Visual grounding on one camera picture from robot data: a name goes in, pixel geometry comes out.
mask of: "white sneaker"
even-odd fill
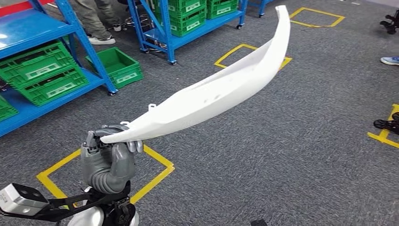
[[[107,40],[98,40],[96,37],[88,39],[92,45],[111,45],[116,43],[112,35]]]

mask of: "black shoe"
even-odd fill
[[[390,132],[399,135],[399,121],[386,121],[386,120],[375,120],[374,126],[379,129],[386,129]]]
[[[392,115],[392,118],[393,118],[394,120],[399,120],[399,112],[394,113],[394,114]]]

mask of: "person's leg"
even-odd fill
[[[97,7],[105,15],[105,20],[112,24],[115,31],[120,31],[120,18],[115,15],[115,11],[112,8],[111,0],[94,0]]]
[[[386,65],[399,65],[399,56],[396,57],[382,57],[381,62]]]
[[[76,12],[79,20],[83,24],[85,30],[94,36],[92,39],[99,41],[107,41],[104,44],[113,44],[115,39],[112,38],[111,33],[109,33],[101,23],[100,18],[98,18],[96,11],[96,4],[94,0],[71,0],[73,2],[72,7]]]

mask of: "gray carpet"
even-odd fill
[[[114,97],[93,90],[0,138],[0,187],[15,182],[51,197],[35,175],[76,150],[89,129],[134,119],[149,103],[220,70],[213,63],[241,43],[261,46],[278,21],[274,6],[285,4],[290,13],[307,7],[346,18],[333,28],[292,23],[293,60],[266,88],[207,122],[146,141],[176,169],[137,203],[141,225],[248,226],[259,218],[270,226],[397,225],[399,152],[366,135],[379,132],[372,122],[387,118],[398,99],[399,68],[379,62],[399,52],[397,35],[379,25],[395,8],[352,2],[275,0],[261,19],[249,8],[242,30],[232,22],[183,46],[176,66],[163,54],[140,53],[132,29],[114,34],[145,79]],[[303,12],[295,20],[321,25],[333,18]],[[163,169],[144,153],[136,159],[133,191]],[[85,187],[78,159],[50,178],[67,195]],[[0,225],[52,224],[1,218]]]

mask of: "robotic hand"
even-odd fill
[[[84,180],[104,194],[120,193],[135,175],[134,152],[143,152],[143,142],[104,144],[100,137],[129,129],[122,124],[103,125],[88,132],[81,146]]]

